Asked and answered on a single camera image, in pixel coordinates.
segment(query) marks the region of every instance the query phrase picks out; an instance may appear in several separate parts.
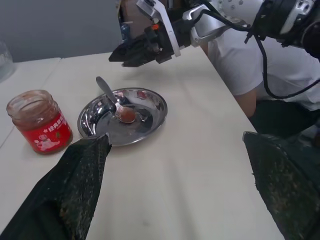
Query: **black textured cover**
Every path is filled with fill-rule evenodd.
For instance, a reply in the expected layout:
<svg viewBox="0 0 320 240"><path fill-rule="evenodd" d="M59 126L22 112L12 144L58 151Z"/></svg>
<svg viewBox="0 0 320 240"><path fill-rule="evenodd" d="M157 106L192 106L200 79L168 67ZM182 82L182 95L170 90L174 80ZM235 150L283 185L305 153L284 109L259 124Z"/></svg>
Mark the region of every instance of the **black textured cover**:
<svg viewBox="0 0 320 240"><path fill-rule="evenodd" d="M320 150L245 132L256 188L286 240L320 240Z"/></svg>
<svg viewBox="0 0 320 240"><path fill-rule="evenodd" d="M70 145L32 189L0 240L84 240L100 194L107 135Z"/></svg>

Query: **jar opening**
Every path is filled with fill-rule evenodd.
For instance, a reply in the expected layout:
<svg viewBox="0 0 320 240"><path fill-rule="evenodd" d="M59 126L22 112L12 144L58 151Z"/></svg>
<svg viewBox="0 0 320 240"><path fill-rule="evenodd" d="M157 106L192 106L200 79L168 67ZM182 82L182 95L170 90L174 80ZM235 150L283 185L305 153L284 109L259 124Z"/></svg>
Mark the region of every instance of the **jar opening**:
<svg viewBox="0 0 320 240"><path fill-rule="evenodd" d="M45 90L32 90L14 97L6 106L12 119L29 119L50 107L53 99Z"/></svg>

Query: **stainless steel plate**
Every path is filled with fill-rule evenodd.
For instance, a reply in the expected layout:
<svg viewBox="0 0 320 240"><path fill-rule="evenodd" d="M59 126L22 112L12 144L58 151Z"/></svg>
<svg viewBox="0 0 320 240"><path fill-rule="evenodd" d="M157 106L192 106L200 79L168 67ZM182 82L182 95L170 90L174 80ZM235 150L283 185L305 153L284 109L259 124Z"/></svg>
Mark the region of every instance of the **stainless steel plate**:
<svg viewBox="0 0 320 240"><path fill-rule="evenodd" d="M83 137L108 133L113 146L124 146L148 137L164 123L167 103L156 92L132 87L113 93L121 105L134 109L135 121L120 122L115 117L116 106L103 94L89 102L79 115L77 126Z"/></svg>

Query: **red sauce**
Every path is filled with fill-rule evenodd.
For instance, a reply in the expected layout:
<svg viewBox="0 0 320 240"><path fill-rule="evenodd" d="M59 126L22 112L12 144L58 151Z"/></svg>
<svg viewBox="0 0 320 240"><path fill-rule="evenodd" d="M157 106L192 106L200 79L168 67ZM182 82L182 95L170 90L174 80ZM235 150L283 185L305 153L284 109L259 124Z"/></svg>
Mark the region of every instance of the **red sauce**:
<svg viewBox="0 0 320 240"><path fill-rule="evenodd" d="M132 123L136 119L136 113L133 109L124 107L120 113L120 118L124 123Z"/></svg>

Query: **plate rim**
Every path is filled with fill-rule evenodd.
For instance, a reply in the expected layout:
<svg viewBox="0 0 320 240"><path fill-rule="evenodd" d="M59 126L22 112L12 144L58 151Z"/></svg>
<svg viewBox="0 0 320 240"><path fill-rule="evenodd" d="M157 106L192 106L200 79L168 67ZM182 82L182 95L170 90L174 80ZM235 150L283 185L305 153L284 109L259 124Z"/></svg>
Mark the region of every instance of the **plate rim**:
<svg viewBox="0 0 320 240"><path fill-rule="evenodd" d="M160 121L160 123L158 124L157 127L155 127L148 135L146 136L142 136L138 139L136 139L135 141L132 141L132 142L129 142L129 143L126 143L126 144L113 144L112 143L112 140L110 139L110 143L112 144L113 147L122 147L122 146L127 146L127 145L130 145L130 144L134 144L134 143L137 143L143 139L146 139L148 138L150 135L152 135L156 130L158 130L165 122L166 118L167 118L167 115L168 115L168 105L167 105L167 102L166 100L157 92L155 91L152 91L150 89L146 89L146 88L143 88L143 87L122 87L122 88L118 88L118 89L115 89L115 90L112 90L113 93L117 93L117 92L120 92L120 91L123 91L123 90L142 90L142 91L147 91L147 92L151 92L157 96L160 97L160 99L163 101L163 104L164 104L164 110L165 110L165 115L164 115L164 118ZM77 120L77 129L78 129L78 132L80 133L80 135L83 137L83 138L86 138L88 137L88 135L85 134L85 132L83 131L82 127L81 127L81 118L84 114L84 111L85 109L87 109L87 107L96 99L98 98L101 98L102 96L105 96L106 94L103 93L97 97L95 97L94 99L92 99L87 105L85 105L85 107L81 110L79 116L78 116L78 120Z"/></svg>

